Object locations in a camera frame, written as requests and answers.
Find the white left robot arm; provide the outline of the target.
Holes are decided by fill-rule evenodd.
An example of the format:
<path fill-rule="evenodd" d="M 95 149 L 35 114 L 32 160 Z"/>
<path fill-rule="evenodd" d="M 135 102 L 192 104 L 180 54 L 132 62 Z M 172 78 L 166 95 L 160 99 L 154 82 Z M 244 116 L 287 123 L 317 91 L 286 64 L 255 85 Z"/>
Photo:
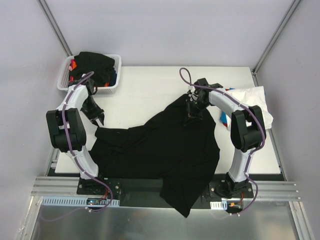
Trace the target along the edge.
<path fill-rule="evenodd" d="M 49 138 L 53 148 L 65 153 L 77 167 L 80 177 L 90 180 L 88 188 L 96 195 L 103 193 L 106 182 L 98 177 L 99 167 L 86 147 L 87 134 L 80 113 L 97 127 L 104 125 L 104 110 L 95 102 L 98 91 L 90 76 L 71 81 L 62 103 L 46 113 Z"/>

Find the white plastic laundry basket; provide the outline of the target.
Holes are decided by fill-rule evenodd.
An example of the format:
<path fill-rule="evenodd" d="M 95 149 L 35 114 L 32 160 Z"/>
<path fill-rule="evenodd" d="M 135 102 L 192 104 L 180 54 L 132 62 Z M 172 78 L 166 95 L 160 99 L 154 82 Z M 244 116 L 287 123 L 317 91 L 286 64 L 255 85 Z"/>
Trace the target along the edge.
<path fill-rule="evenodd" d="M 97 94 L 98 95 L 111 95 L 114 94 L 117 91 L 117 87 L 120 82 L 121 78 L 121 71 L 122 71 L 122 57 L 118 54 L 106 54 L 105 56 L 112 58 L 115 60 L 114 63 L 114 70 L 116 73 L 116 79 L 115 79 L 115 84 L 113 86 L 104 86 L 104 87 L 98 87 L 97 88 Z M 68 83 L 69 83 L 69 65 L 71 63 L 71 60 L 74 59 L 74 55 L 68 56 L 60 70 L 59 70 L 59 75 L 57 77 L 57 88 L 61 91 L 68 91 Z"/>

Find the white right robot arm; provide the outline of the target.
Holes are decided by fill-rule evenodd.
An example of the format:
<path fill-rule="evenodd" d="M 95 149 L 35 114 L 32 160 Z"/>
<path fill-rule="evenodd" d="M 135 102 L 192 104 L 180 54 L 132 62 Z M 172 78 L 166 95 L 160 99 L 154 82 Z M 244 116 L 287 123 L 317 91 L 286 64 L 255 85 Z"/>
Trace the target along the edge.
<path fill-rule="evenodd" d="M 235 148 L 233 160 L 224 182 L 214 188 L 222 198 L 235 198 L 249 183 L 249 168 L 255 152 L 263 148 L 266 128 L 259 106 L 249 106 L 227 93 L 222 85 L 208 84 L 205 78 L 198 79 L 194 91 L 189 90 L 186 100 L 185 125 L 204 118 L 204 110 L 215 106 L 231 120 L 230 138 Z"/>

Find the white t shirt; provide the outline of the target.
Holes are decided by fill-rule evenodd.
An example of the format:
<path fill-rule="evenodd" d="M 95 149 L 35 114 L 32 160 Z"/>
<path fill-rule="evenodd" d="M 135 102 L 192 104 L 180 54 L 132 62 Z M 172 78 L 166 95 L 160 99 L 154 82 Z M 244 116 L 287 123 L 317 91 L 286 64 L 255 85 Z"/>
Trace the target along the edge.
<path fill-rule="evenodd" d="M 248 106 L 259 106 L 262 110 L 265 129 L 269 130 L 272 128 L 274 118 L 268 111 L 263 86 L 243 89 L 229 88 L 227 92 L 243 104 L 247 104 Z"/>

